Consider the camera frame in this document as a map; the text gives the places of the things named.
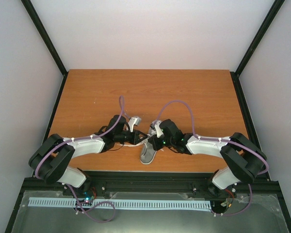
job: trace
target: table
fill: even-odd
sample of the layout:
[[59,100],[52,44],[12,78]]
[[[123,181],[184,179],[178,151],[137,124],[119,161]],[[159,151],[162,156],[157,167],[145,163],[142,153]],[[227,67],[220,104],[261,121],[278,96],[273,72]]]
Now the table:
[[[136,128],[147,133],[150,123],[171,100],[183,100],[193,110],[195,131],[202,136],[224,137],[234,132],[247,136],[243,117],[228,70],[77,70],[69,71],[50,135],[88,136],[125,110],[142,118]],[[189,111],[180,103],[169,105],[161,120],[170,118],[184,133],[191,133]],[[149,165],[141,164],[142,146],[88,154],[71,160],[83,170],[214,172],[224,168],[223,159],[208,155],[159,151]]]

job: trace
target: gray floor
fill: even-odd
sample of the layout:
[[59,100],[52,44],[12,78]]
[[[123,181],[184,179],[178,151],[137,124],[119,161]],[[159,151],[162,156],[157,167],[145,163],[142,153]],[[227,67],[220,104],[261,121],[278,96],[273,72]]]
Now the gray floor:
[[[254,203],[244,213],[232,217],[213,217],[199,211],[129,211],[117,210],[108,223],[95,223],[72,208],[27,207],[29,196],[24,197],[14,233],[286,233],[287,226],[274,196],[254,196]],[[229,213],[246,204],[234,201]],[[94,210],[91,216],[109,218],[112,210]]]

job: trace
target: wooden tabletop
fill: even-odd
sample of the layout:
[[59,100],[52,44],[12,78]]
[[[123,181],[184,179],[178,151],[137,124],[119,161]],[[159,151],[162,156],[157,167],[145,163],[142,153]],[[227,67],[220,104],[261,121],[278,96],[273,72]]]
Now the wooden tabletop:
[[[136,129],[145,133],[167,102],[183,100],[193,110],[197,134],[247,135],[228,70],[70,70],[50,134],[81,137],[97,132],[120,113],[120,95],[125,97],[126,112],[142,118]],[[160,120],[168,118],[182,132],[192,132],[184,105],[169,105]],[[141,149],[123,147],[88,154],[72,159],[70,165],[83,170],[162,172],[214,172],[226,166],[217,157],[176,154],[168,149],[157,152],[151,164],[143,165]]]

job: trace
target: wooden table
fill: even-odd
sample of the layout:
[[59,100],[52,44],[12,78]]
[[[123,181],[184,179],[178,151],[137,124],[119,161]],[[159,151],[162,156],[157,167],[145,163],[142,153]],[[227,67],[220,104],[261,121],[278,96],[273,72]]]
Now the wooden table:
[[[50,134],[80,137],[97,132],[120,113],[120,95],[125,97],[126,112],[142,118],[136,129],[145,133],[161,108],[178,99],[192,108],[199,135],[247,135],[228,70],[70,70]],[[184,105],[169,105],[161,120],[168,118],[182,132],[192,132]],[[176,154],[168,149],[159,151],[151,164],[143,165],[139,160],[141,149],[123,147],[88,154],[72,159],[70,165],[84,170],[162,172],[214,172],[226,166],[217,157]]]

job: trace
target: transparent plastic sheet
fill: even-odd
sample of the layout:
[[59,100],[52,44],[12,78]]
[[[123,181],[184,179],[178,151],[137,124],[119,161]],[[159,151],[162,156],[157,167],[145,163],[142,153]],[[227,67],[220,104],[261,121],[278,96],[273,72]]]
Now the transparent plastic sheet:
[[[165,193],[112,193],[111,196],[111,199],[193,200],[185,194]],[[84,215],[76,216],[72,208],[28,207],[29,197],[71,198],[55,191],[25,192],[13,233],[289,232],[276,195],[254,195],[251,207],[244,213],[232,217],[213,217],[213,214],[202,211],[117,210],[115,219],[104,224],[94,223]],[[237,194],[237,199],[227,213],[241,210],[248,200],[247,194]],[[91,215],[108,217],[110,213],[111,210],[99,209],[94,210]]]

